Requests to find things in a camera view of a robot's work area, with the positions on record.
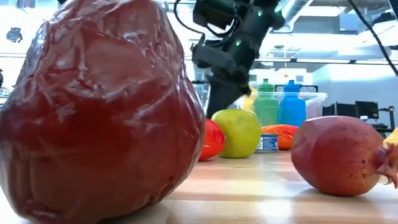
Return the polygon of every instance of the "orange object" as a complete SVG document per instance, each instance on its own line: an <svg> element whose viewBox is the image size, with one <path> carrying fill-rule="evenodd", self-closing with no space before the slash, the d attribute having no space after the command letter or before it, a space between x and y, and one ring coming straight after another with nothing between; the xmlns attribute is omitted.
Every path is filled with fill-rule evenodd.
<svg viewBox="0 0 398 224"><path fill-rule="evenodd" d="M293 135L299 127L288 124L269 125L261 128L263 134L278 135L278 150L290 150L293 144Z"/></svg>
<svg viewBox="0 0 398 224"><path fill-rule="evenodd" d="M214 121L206 120L205 144L199 161L205 161L217 156L224 149L225 135Z"/></svg>

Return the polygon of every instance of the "large red pomegranate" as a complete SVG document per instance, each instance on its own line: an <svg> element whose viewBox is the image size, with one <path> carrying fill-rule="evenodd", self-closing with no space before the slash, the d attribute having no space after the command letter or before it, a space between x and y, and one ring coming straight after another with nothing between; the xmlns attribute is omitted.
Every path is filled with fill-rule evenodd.
<svg viewBox="0 0 398 224"><path fill-rule="evenodd" d="M0 183L14 210L94 224L184 181L205 117L160 5L74 0L39 29L0 127Z"/></svg>
<svg viewBox="0 0 398 224"><path fill-rule="evenodd" d="M304 122L294 136L292 162L310 185L332 195L365 194L381 175L398 186L398 147L383 147L380 134L358 118L327 116Z"/></svg>

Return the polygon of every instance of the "pomegranate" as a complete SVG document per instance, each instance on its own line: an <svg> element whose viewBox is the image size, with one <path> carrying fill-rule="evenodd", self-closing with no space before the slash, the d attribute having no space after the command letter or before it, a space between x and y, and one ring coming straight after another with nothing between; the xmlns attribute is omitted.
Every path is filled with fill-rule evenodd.
<svg viewBox="0 0 398 224"><path fill-rule="evenodd" d="M357 118L327 116L303 123L294 136L292 162L310 185L331 195L369 192L381 175L397 188L398 148Z"/></svg>

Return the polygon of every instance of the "plastic bottle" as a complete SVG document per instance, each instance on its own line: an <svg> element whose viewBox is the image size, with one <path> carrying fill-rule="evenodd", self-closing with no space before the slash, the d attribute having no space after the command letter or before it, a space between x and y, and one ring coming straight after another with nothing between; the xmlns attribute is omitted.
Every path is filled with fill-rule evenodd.
<svg viewBox="0 0 398 224"><path fill-rule="evenodd" d="M273 92L274 86L268 83L267 78L263 79L253 103L253 112L259 117L262 127L278 124L279 100L272 97Z"/></svg>
<svg viewBox="0 0 398 224"><path fill-rule="evenodd" d="M245 97L243 99L243 109L244 110L251 110L253 107L253 103L254 103L254 99L257 96L257 90L255 88L253 88L253 86L249 86L251 89L251 95L250 97Z"/></svg>
<svg viewBox="0 0 398 224"><path fill-rule="evenodd" d="M286 94L282 102L280 102L280 124L289 124L299 127L307 119L305 100L299 98L300 89L301 86L295 84L294 80L289 80L289 83L284 85L284 92Z"/></svg>

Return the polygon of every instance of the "wooden table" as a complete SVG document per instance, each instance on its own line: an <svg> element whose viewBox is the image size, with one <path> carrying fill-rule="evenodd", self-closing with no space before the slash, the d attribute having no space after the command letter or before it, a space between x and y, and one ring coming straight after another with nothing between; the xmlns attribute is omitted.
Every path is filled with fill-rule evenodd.
<svg viewBox="0 0 398 224"><path fill-rule="evenodd" d="M29 223L14 214L3 194L0 206L0 223ZM255 154L248 159L217 158L199 163L162 203L110 223L396 224L398 191L379 184L361 197L320 194L296 173L288 152Z"/></svg>

